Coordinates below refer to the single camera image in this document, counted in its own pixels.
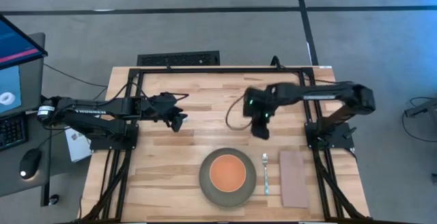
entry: white paper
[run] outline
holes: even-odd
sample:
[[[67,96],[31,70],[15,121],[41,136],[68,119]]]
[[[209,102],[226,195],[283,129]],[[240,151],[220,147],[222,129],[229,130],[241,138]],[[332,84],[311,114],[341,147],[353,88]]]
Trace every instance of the white paper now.
[[[89,149],[91,141],[85,135],[69,128],[66,130],[66,136],[70,158],[73,163],[91,156],[91,150]]]

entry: floor tile line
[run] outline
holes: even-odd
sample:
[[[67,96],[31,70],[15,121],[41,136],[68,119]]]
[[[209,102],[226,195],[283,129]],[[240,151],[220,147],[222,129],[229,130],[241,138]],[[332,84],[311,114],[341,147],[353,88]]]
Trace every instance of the floor tile line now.
[[[313,34],[311,32],[311,26],[309,24],[309,17],[307,13],[307,7],[305,6],[305,0],[299,0],[299,8],[300,8],[300,15],[302,16],[305,39],[307,40],[309,61],[311,65],[318,66],[319,61],[317,59],[317,53],[315,52],[314,39],[313,39]]]
[[[252,6],[215,8],[156,8],[156,9],[116,9],[116,10],[32,10],[0,11],[4,16],[63,16],[63,15],[114,15],[114,14],[188,14],[223,12],[299,12],[296,6]]]
[[[308,12],[391,12],[432,11],[437,5],[393,5],[393,6],[310,6]]]

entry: gray carpet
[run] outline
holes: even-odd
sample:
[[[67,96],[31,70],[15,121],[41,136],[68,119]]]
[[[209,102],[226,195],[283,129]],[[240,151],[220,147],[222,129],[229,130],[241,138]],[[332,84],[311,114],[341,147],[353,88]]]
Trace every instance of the gray carpet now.
[[[437,0],[306,0],[308,6],[433,5]],[[196,6],[298,5],[298,0],[0,0],[1,10],[90,10]],[[300,13],[105,16],[8,16],[25,33],[45,32],[46,63],[105,84],[113,66],[133,66],[138,54],[221,52],[222,65],[309,65]],[[320,65],[338,80],[372,88],[377,111],[355,117],[358,168],[376,219],[435,223],[437,143],[411,139],[401,113],[415,96],[437,96],[437,12],[309,13]],[[92,98],[100,89],[44,69],[45,96]],[[426,115],[406,120],[420,137],[437,139]],[[56,206],[39,207],[40,189],[0,198],[0,223],[71,221],[79,207],[87,162],[52,178]]]

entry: gray plate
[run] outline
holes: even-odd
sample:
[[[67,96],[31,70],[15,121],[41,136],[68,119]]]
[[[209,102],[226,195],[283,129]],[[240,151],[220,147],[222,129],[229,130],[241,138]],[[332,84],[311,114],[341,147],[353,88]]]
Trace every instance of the gray plate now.
[[[227,154],[238,157],[246,167],[246,180],[237,191],[232,193],[225,193],[218,190],[210,179],[212,162],[219,156]],[[233,148],[222,148],[211,152],[202,162],[199,172],[199,181],[200,188],[208,200],[220,207],[231,208],[244,204],[252,195],[257,183],[257,173],[251,159],[246,156],[246,154]]]

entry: orange food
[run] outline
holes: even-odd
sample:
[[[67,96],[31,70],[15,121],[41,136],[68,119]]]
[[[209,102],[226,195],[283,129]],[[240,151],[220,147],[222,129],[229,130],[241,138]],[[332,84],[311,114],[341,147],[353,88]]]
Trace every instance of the orange food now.
[[[231,193],[237,191],[244,184],[246,167],[238,157],[222,155],[212,162],[210,178],[218,190]]]

